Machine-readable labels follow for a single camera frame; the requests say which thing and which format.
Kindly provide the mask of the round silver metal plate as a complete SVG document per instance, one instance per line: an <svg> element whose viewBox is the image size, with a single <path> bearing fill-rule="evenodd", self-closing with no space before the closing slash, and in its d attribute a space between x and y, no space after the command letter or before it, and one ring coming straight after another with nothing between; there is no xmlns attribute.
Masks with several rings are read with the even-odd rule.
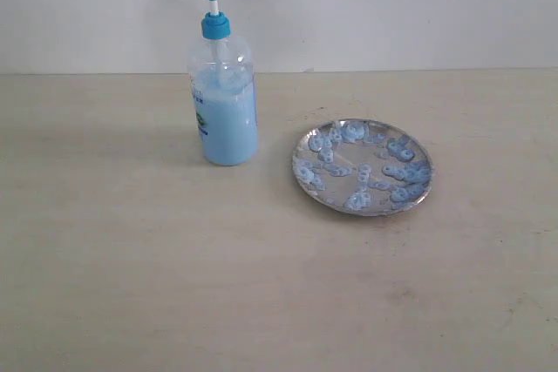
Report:
<svg viewBox="0 0 558 372"><path fill-rule="evenodd" d="M320 204L377 217L424 201L435 170L426 149L405 131L372 119L346 118L305 133L292 152L292 172Z"/></svg>

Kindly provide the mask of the clear blue pump bottle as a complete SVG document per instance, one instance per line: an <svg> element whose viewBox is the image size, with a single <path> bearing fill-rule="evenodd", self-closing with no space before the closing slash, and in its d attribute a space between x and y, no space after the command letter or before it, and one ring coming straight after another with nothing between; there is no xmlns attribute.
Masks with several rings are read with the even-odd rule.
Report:
<svg viewBox="0 0 558 372"><path fill-rule="evenodd" d="M201 41L190 49L187 70L204 157L237 166L258 149L255 70L248 43L231 31L218 0L208 0Z"/></svg>

